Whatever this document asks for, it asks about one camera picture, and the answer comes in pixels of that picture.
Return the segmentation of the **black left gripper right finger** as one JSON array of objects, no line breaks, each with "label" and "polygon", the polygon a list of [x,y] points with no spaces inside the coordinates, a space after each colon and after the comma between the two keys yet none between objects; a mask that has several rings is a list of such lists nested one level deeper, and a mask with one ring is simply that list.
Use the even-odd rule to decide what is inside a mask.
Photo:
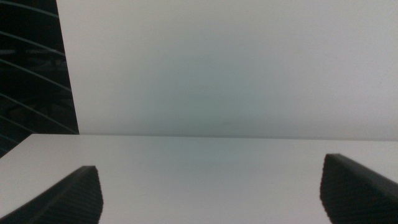
[{"label": "black left gripper right finger", "polygon": [[332,223],[397,224],[397,182],[341,154],[324,158],[320,200]]}]

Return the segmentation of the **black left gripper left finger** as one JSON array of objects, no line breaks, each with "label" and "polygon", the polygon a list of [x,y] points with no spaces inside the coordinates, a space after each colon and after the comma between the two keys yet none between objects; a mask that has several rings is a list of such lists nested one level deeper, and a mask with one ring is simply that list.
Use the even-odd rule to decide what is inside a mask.
[{"label": "black left gripper left finger", "polygon": [[103,211],[95,166],[82,166],[23,206],[1,218],[3,224],[98,224]]}]

